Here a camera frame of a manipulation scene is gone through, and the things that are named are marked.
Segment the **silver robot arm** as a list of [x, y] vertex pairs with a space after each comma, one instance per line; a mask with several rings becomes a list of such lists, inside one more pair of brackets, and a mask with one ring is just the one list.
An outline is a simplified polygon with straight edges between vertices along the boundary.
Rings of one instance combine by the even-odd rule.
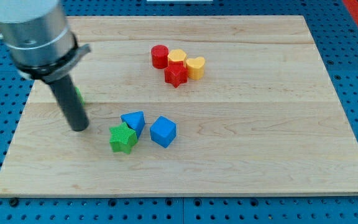
[[0, 34], [28, 80], [59, 80], [91, 52], [78, 45], [60, 0], [0, 0]]

